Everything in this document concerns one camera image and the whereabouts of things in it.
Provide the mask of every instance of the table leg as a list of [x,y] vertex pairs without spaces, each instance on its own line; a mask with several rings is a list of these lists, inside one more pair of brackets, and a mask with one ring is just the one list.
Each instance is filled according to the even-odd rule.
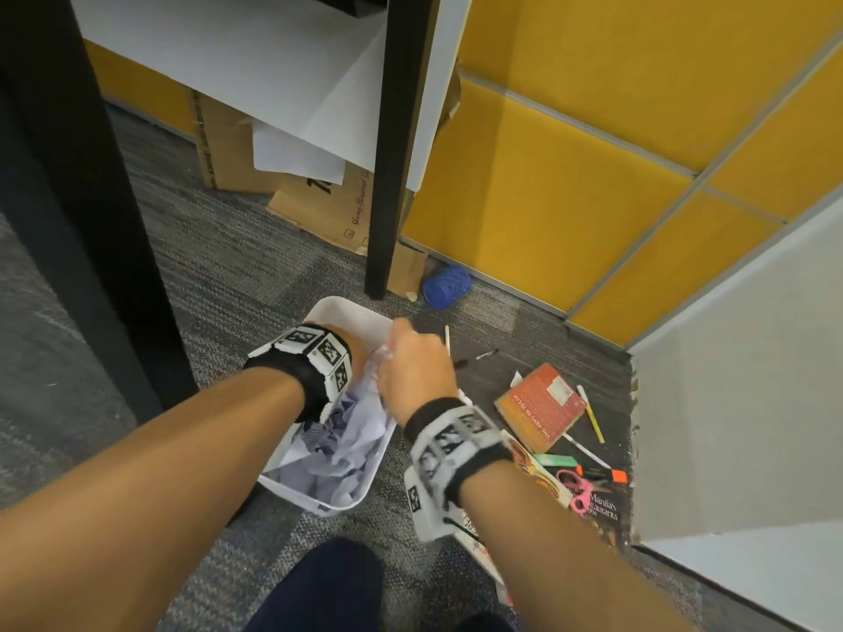
[[69,0],[0,13],[0,207],[138,423],[197,391]]
[[373,299],[386,295],[438,12],[439,0],[389,0],[366,259]]

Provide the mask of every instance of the yellow marker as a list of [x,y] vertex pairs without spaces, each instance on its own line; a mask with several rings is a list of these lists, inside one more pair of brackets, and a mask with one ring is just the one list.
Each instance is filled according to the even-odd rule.
[[583,398],[585,402],[585,411],[588,413],[588,418],[591,420],[591,424],[594,427],[594,432],[597,433],[597,441],[600,443],[606,443],[605,439],[603,438],[603,433],[600,432],[600,426],[597,423],[597,417],[594,416],[594,411],[591,410],[591,403],[588,403],[588,397],[585,394],[585,390],[583,390],[582,386],[577,386],[576,391],[580,393],[580,397]]

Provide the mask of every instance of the yellow panel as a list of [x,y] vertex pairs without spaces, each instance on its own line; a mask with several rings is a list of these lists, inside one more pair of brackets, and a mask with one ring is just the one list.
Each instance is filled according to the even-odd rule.
[[194,137],[191,105],[182,84],[88,40],[85,48],[103,97]]
[[843,0],[474,0],[464,67],[703,169],[843,27]]
[[843,182],[843,48],[711,178],[784,219]]
[[464,80],[405,234],[565,310],[688,183]]
[[780,227],[696,193],[571,321],[626,345]]

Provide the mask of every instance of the person's right hand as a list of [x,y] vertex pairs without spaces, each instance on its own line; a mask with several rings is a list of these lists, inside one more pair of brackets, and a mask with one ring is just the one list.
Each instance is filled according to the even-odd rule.
[[392,359],[378,368],[378,391],[402,428],[428,401],[457,396],[454,362],[437,335],[418,334],[409,321],[398,318],[386,346]]

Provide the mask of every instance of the dark blue pants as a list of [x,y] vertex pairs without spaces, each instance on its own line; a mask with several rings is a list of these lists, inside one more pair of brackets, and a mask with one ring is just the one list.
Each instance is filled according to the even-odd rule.
[[[331,539],[313,548],[275,586],[244,632],[378,632],[384,566],[362,543]],[[480,614],[458,632],[510,630]]]

